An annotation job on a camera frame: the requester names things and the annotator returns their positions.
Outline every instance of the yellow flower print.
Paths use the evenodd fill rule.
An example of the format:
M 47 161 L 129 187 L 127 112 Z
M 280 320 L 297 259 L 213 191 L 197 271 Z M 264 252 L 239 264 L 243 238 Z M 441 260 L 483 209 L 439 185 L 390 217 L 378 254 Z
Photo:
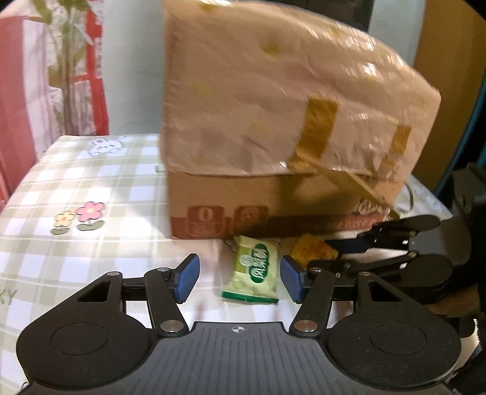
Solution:
M 72 211 L 64 211 L 61 214 L 58 214 L 54 217 L 54 227 L 55 228 L 68 228 L 71 226 L 72 220 L 76 217 L 76 215 Z

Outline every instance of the bed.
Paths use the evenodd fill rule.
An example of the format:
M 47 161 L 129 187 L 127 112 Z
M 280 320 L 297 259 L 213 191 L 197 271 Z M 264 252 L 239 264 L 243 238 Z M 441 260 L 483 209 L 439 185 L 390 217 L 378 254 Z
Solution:
M 410 178 L 409 187 L 413 207 L 410 210 L 404 188 L 398 210 L 451 215 L 415 178 Z M 281 254 L 295 243 L 291 238 L 277 241 Z M 201 273 L 187 302 L 180 305 L 189 327 L 194 321 L 282 321 L 288 328 L 298 305 L 281 282 L 277 305 L 221 298 L 233 269 L 232 243 L 170 239 L 156 134 L 60 137 L 0 215 L 0 393 L 15 394 L 26 381 L 15 344 L 31 321 L 108 271 L 140 277 L 153 268 L 173 268 L 192 252 L 200 256 Z M 387 254 L 372 251 L 365 259 Z M 330 324 L 350 311 L 349 303 L 335 303 Z M 128 302 L 127 313 L 150 326 L 144 302 Z M 472 339 L 466 347 L 469 353 L 474 346 Z

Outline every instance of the pink flower print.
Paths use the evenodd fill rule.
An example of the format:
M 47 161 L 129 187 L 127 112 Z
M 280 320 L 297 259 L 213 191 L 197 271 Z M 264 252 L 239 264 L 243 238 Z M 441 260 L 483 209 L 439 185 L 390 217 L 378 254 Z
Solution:
M 86 202 L 83 207 L 76 210 L 79 222 L 86 222 L 91 219 L 97 220 L 103 217 L 102 211 L 105 209 L 104 203 Z

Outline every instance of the yellow snack wrapper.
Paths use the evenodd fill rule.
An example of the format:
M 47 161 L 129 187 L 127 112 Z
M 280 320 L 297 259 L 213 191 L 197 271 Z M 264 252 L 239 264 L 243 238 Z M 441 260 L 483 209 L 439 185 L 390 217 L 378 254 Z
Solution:
M 326 244 L 319 237 L 303 234 L 294 246 L 290 256 L 306 269 L 307 264 L 315 259 L 336 259 L 338 251 Z

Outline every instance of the snack packet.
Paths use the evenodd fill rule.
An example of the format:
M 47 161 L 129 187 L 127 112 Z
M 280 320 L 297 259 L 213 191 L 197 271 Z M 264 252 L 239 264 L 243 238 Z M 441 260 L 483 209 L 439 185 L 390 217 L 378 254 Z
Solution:
M 245 236 L 236 236 L 235 240 L 239 246 L 235 269 L 222 296 L 245 302 L 277 303 L 277 244 Z
M 315 259 L 336 259 L 338 251 L 319 237 L 307 233 L 297 240 L 290 256 L 306 269 L 307 264 Z

